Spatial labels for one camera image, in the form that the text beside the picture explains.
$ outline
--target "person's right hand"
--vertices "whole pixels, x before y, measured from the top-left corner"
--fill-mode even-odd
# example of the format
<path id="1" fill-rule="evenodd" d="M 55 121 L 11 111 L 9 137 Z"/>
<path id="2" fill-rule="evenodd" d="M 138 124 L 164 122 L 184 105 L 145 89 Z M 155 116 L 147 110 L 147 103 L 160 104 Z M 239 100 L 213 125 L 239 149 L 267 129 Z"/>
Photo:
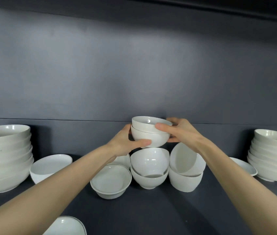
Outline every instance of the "person's right hand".
<path id="1" fill-rule="evenodd" d="M 167 120 L 172 122 L 173 126 L 157 123 L 155 127 L 171 134 L 168 142 L 182 142 L 197 153 L 200 153 L 201 149 L 210 142 L 188 120 L 176 117 L 167 118 Z"/>

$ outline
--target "person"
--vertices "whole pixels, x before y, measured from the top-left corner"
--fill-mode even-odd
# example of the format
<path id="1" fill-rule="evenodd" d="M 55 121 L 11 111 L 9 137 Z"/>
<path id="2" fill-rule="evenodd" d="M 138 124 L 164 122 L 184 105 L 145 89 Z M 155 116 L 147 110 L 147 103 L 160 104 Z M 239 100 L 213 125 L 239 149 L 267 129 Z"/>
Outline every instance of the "person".
<path id="1" fill-rule="evenodd" d="M 170 133 L 168 142 L 183 142 L 202 155 L 228 197 L 254 234 L 277 234 L 277 196 L 250 176 L 186 119 L 157 123 Z M 106 145 L 81 157 L 54 175 L 0 206 L 0 235 L 43 234 L 67 205 L 107 163 L 151 141 L 129 140 L 130 124 Z"/>

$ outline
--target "bowl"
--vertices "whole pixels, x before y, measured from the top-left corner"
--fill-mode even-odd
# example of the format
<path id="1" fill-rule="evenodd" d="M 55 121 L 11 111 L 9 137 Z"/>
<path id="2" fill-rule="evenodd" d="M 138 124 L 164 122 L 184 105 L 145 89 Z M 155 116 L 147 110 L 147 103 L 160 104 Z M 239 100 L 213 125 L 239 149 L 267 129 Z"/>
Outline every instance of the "bowl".
<path id="1" fill-rule="evenodd" d="M 170 154 L 170 167 L 180 175 L 193 176 L 204 171 L 206 162 L 200 154 L 180 142 Z"/>
<path id="2" fill-rule="evenodd" d="M 33 164 L 32 159 L 33 159 L 33 154 L 31 154 L 30 158 L 25 162 L 22 162 L 16 165 L 0 167 L 0 179 L 14 175 L 16 171 L 22 171 L 22 170 L 25 170 L 26 168 L 29 168 L 29 166 Z"/>
<path id="3" fill-rule="evenodd" d="M 93 190 L 103 199 L 120 197 L 132 181 L 130 171 L 121 165 L 107 165 L 90 181 Z"/>
<path id="4" fill-rule="evenodd" d="M 27 161 L 32 154 L 32 149 L 33 147 L 31 146 L 30 150 L 25 154 L 19 154 L 19 155 L 16 154 L 14 155 L 15 157 L 0 159 L 0 170 L 3 170 L 4 168 L 9 166 L 18 165 L 20 163 Z"/>
<path id="5" fill-rule="evenodd" d="M 267 157 L 277 159 L 277 146 L 265 144 L 255 138 L 252 140 L 251 146 L 254 150 L 265 154 Z"/>
<path id="6" fill-rule="evenodd" d="M 12 161 L 15 160 L 16 158 L 21 157 L 22 155 L 28 153 L 29 151 L 32 151 L 32 145 L 31 142 L 28 143 L 25 147 L 19 148 L 15 151 L 6 153 L 6 152 L 1 152 L 0 153 L 0 163 L 4 163 L 7 161 Z"/>
<path id="7" fill-rule="evenodd" d="M 236 164 L 238 164 L 240 167 L 242 167 L 248 174 L 251 176 L 257 175 L 257 170 L 251 165 L 248 164 L 247 162 L 244 162 L 238 158 L 232 158 L 230 157 Z"/>
<path id="8" fill-rule="evenodd" d="M 255 138 L 268 145 L 277 146 L 277 131 L 267 129 L 256 129 Z"/>
<path id="9" fill-rule="evenodd" d="M 16 143 L 30 135 L 30 126 L 15 124 L 15 125 L 0 125 L 0 146 Z"/>
<path id="10" fill-rule="evenodd" d="M 161 185 L 167 178 L 169 170 L 167 169 L 163 175 L 150 175 L 148 177 L 141 176 L 133 169 L 131 165 L 131 174 L 134 180 L 144 189 L 154 189 Z"/>
<path id="11" fill-rule="evenodd" d="M 1 153 L 10 153 L 10 152 L 18 150 L 20 148 L 23 148 L 25 146 L 28 146 L 29 144 L 31 144 L 30 139 L 31 139 L 31 134 L 27 138 L 17 141 L 15 143 L 1 145 L 0 146 L 0 154 Z"/>
<path id="12" fill-rule="evenodd" d="M 82 222 L 71 216 L 60 216 L 43 233 L 43 235 L 86 235 Z"/>
<path id="13" fill-rule="evenodd" d="M 131 155 L 131 165 L 141 176 L 164 175 L 169 161 L 168 150 L 161 148 L 142 149 Z"/>
<path id="14" fill-rule="evenodd" d="M 247 158 L 249 164 L 251 164 L 258 172 L 257 176 L 266 181 L 277 181 L 277 171 L 268 169 L 266 166 L 259 165 L 250 158 Z"/>
<path id="15" fill-rule="evenodd" d="M 261 166 L 266 166 L 270 170 L 277 171 L 277 165 L 271 164 L 269 162 L 266 162 L 264 160 L 261 160 L 261 159 L 257 158 L 255 155 L 251 154 L 250 151 L 248 152 L 248 157 L 252 161 L 256 162 L 257 164 L 259 164 Z"/>
<path id="16" fill-rule="evenodd" d="M 149 117 L 149 116 L 136 116 L 132 118 L 132 125 L 135 129 L 146 133 L 166 133 L 155 128 L 156 123 L 163 123 L 172 126 L 168 120 Z"/>
<path id="17" fill-rule="evenodd" d="M 199 185 L 203 177 L 203 172 L 194 176 L 183 176 L 176 173 L 169 167 L 169 179 L 171 185 L 182 192 L 192 192 Z"/>
<path id="18" fill-rule="evenodd" d="M 266 162 L 268 162 L 270 164 L 273 164 L 273 165 L 277 165 L 277 159 L 276 158 L 268 157 L 266 154 L 262 154 L 259 151 L 254 150 L 254 148 L 252 146 L 250 147 L 250 153 L 252 155 L 254 155 L 255 157 L 263 160 L 263 161 L 266 161 Z"/>
<path id="19" fill-rule="evenodd" d="M 152 143 L 146 147 L 142 147 L 143 149 L 144 148 L 158 148 L 158 147 L 164 145 L 170 137 L 169 133 L 146 133 L 146 132 L 143 132 L 143 131 L 133 128 L 132 125 L 131 125 L 131 132 L 132 132 L 132 136 L 135 141 L 140 140 L 140 139 L 152 140 Z"/>
<path id="20" fill-rule="evenodd" d="M 125 156 L 116 157 L 116 159 L 113 162 L 108 163 L 107 165 L 111 165 L 111 164 L 121 165 L 129 170 L 131 166 L 130 155 L 127 154 Z"/>
<path id="21" fill-rule="evenodd" d="M 30 174 L 35 184 L 50 177 L 72 163 L 72 158 L 66 154 L 54 154 L 34 162 Z"/>
<path id="22" fill-rule="evenodd" d="M 28 166 L 23 171 L 18 171 L 14 175 L 0 179 L 0 193 L 10 191 L 16 188 L 21 182 L 23 182 L 30 174 L 29 169 L 33 162 L 34 159 L 32 158 L 30 166 Z"/>

